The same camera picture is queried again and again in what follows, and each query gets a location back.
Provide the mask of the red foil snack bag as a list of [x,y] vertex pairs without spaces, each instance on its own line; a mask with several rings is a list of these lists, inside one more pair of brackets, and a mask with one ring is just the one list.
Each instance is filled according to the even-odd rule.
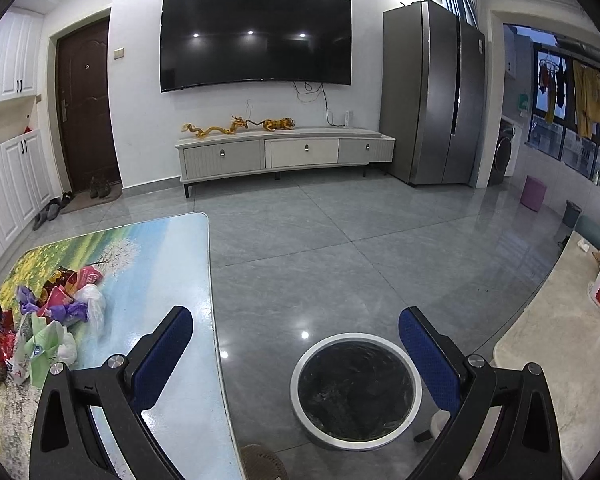
[[0,321],[0,365],[5,366],[6,362],[12,358],[17,333],[15,331],[14,317],[12,311],[2,312]]

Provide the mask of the green paper wrapper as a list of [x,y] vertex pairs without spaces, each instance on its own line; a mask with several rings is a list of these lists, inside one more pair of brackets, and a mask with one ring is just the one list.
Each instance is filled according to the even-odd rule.
[[64,342],[66,328],[58,321],[48,321],[45,316],[31,315],[32,336],[24,345],[28,358],[30,383],[42,388],[50,369],[56,361],[57,350]]

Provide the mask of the pink red snack wrapper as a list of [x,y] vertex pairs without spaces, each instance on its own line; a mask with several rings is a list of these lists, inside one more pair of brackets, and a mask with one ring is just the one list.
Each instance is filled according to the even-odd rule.
[[102,274],[94,266],[83,266],[80,270],[59,266],[42,288],[38,303],[42,307],[68,306],[72,304],[76,292],[86,284],[98,284]]

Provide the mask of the purple wrapper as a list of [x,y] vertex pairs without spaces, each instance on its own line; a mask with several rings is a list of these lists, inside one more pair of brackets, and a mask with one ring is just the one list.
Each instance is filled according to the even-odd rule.
[[16,287],[15,297],[22,315],[31,313],[38,318],[57,321],[63,326],[87,321],[87,304],[74,300],[62,286],[53,287],[44,304],[39,304],[40,298],[36,298],[32,290],[23,285]]

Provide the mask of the white plastic bag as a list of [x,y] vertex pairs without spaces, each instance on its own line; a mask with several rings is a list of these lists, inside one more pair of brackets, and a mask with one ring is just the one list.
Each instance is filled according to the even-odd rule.
[[86,306],[86,324],[94,335],[104,330],[106,298],[95,284],[86,284],[76,292],[74,299]]

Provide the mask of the round white trash bin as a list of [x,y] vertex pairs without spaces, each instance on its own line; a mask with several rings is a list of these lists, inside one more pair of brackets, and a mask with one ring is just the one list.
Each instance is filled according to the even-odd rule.
[[293,369],[290,401],[309,437],[325,448],[382,448],[413,423],[422,380],[405,350],[364,333],[327,337]]

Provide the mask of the grey slippers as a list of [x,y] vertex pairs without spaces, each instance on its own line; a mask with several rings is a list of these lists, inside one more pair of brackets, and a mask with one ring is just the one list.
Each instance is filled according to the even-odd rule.
[[57,218],[61,209],[61,200],[52,198],[47,205],[35,216],[32,226],[33,231],[37,231],[45,222],[53,221]]

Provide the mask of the brown doormat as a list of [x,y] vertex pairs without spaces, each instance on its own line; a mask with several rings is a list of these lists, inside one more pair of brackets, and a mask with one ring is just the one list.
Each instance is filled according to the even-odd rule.
[[61,214],[78,211],[85,208],[105,205],[114,202],[122,196],[122,186],[120,182],[110,184],[110,193],[104,198],[91,198],[90,192],[87,190],[79,192],[73,197],[70,203],[65,208],[60,209]]

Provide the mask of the brown shoes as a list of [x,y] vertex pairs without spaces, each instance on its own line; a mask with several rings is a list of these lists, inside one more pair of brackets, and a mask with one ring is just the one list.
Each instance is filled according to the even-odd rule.
[[92,200],[103,200],[108,197],[111,193],[111,186],[107,180],[102,180],[100,178],[91,178],[90,183],[90,197]]

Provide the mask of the dark brown entrance door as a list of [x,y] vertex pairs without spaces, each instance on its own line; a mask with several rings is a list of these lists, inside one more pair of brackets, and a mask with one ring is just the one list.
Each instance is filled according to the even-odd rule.
[[109,20],[102,18],[57,42],[60,142],[74,192],[90,192],[92,177],[120,181],[109,110],[108,30]]

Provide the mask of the dark green small bin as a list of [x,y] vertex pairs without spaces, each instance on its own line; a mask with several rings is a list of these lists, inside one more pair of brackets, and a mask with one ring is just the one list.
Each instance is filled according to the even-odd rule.
[[565,204],[565,211],[562,217],[562,223],[569,229],[573,229],[576,225],[577,219],[582,213],[582,208],[572,200],[568,200]]

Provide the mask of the golden dragon ornament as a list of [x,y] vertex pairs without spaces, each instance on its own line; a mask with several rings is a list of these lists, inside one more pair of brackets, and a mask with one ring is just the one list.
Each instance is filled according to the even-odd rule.
[[239,130],[248,130],[250,127],[261,128],[264,131],[273,132],[277,130],[293,130],[295,127],[295,121],[290,117],[272,119],[266,118],[261,122],[253,122],[251,119],[245,119],[240,116],[233,116],[231,123],[227,128],[220,126],[211,126],[209,128],[200,128],[190,122],[181,126],[181,131],[193,133],[193,136],[197,139],[205,139],[209,134],[213,132],[219,132],[232,136]]

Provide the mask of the hanging yellow clothes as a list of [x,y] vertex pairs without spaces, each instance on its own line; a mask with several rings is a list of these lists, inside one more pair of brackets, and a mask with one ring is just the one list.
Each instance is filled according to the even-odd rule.
[[573,62],[576,123],[578,135],[587,140],[600,125],[600,72],[578,61]]

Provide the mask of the grey double-door refrigerator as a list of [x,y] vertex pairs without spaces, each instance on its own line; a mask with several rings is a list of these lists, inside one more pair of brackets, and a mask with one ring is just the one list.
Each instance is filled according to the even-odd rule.
[[383,13],[380,132],[389,173],[414,185],[471,181],[483,131],[485,38],[432,0]]

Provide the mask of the black wall television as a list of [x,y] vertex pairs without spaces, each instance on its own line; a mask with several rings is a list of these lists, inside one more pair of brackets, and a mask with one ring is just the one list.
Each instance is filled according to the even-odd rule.
[[348,86],[350,0],[163,0],[160,89],[301,81]]

